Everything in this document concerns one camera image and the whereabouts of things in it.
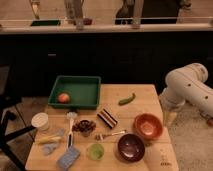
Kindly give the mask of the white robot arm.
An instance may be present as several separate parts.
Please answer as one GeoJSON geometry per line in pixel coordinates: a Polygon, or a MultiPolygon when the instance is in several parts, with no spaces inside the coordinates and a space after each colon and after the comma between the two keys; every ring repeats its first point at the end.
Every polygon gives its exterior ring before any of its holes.
{"type": "Polygon", "coordinates": [[[205,84],[207,79],[208,71],[200,63],[168,72],[165,77],[166,87],[160,94],[161,105],[166,110],[174,110],[189,101],[213,117],[213,88],[205,84]]]}

